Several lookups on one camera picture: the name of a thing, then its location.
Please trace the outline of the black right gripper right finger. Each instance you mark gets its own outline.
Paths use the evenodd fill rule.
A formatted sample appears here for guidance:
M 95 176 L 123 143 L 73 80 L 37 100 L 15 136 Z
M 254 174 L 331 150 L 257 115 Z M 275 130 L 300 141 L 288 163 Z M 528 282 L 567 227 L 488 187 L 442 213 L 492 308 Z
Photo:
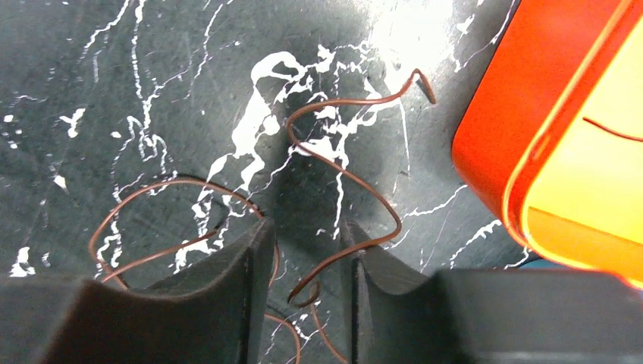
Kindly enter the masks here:
M 425 276 L 379 246 L 341 263 L 351 363 L 640 363 L 642 299 L 570 269 Z

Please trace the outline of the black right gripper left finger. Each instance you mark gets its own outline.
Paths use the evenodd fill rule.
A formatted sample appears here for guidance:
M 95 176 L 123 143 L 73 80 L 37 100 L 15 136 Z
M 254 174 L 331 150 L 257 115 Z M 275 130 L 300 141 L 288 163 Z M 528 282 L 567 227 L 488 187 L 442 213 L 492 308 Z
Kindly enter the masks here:
M 141 290 L 77 276 L 1 281 L 3 363 L 254 363 L 275 226 Z

